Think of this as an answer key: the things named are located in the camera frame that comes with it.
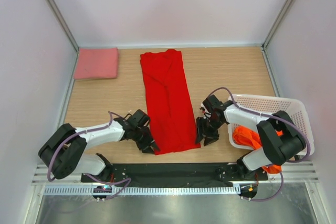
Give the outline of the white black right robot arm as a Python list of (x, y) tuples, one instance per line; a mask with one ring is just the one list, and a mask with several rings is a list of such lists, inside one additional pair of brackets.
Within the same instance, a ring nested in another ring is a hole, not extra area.
[(207, 146), (216, 142), (224, 124), (239, 124), (258, 134), (260, 147), (236, 162), (236, 173), (243, 180), (250, 179), (262, 167), (281, 166), (299, 152), (310, 149), (308, 139), (285, 111), (273, 114), (253, 111), (234, 99), (222, 102), (213, 94), (202, 102), (201, 110), (203, 116), (196, 119), (197, 143)]

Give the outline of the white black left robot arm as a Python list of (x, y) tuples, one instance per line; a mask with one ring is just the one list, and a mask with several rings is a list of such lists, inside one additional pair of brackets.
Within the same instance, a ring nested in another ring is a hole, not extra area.
[(132, 140), (144, 154), (159, 151), (150, 131), (150, 117), (142, 110), (120, 116), (110, 112), (110, 121), (91, 127), (61, 125), (38, 152), (47, 166), (47, 179), (52, 182), (71, 174), (80, 174), (81, 181), (113, 181), (113, 166), (102, 154), (86, 154), (94, 147)]

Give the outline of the red t shirt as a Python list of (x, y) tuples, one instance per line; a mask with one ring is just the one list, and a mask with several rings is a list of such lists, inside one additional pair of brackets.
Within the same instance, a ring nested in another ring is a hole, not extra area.
[(181, 51), (140, 55), (150, 129), (157, 155), (199, 148)]

